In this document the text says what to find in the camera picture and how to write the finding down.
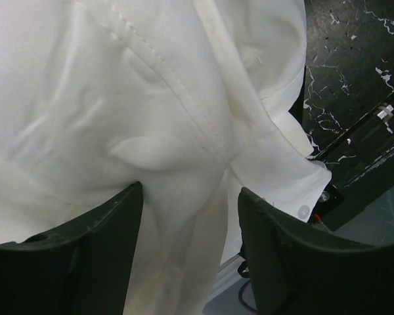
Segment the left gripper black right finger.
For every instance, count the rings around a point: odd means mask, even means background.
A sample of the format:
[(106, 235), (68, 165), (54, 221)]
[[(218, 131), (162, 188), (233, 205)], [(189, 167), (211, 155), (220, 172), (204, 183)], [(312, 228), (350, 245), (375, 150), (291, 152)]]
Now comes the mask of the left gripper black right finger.
[(394, 314), (394, 244), (319, 230), (247, 188), (238, 215), (258, 314)]

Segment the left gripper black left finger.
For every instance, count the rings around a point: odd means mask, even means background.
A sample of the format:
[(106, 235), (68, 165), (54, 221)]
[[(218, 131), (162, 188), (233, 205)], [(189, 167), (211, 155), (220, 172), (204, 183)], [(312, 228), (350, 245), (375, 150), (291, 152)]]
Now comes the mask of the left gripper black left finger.
[(142, 207), (136, 182), (56, 228), (0, 244), (0, 314), (121, 314)]

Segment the white shirt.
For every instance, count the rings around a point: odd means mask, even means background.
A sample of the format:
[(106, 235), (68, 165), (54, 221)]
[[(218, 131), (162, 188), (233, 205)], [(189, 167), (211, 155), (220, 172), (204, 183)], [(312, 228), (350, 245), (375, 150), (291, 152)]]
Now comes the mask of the white shirt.
[(303, 1), (0, 1), (0, 243), (132, 182), (125, 314), (200, 314), (249, 188), (307, 221), (331, 173), (290, 114)]

